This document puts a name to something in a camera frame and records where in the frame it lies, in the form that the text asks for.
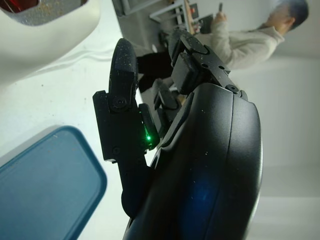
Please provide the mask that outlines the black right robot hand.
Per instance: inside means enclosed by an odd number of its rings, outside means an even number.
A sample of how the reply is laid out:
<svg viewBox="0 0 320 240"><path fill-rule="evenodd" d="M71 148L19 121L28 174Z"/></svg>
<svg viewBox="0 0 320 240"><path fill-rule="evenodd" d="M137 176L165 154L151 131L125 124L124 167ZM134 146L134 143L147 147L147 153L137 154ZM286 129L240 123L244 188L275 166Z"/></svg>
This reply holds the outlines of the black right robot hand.
<svg viewBox="0 0 320 240"><path fill-rule="evenodd" d="M257 209L263 172L256 106L207 45L176 29L169 41L172 80L160 80L154 112L137 104L132 44L114 49L108 90L93 95L106 161L116 163L126 240L243 240Z"/></svg>

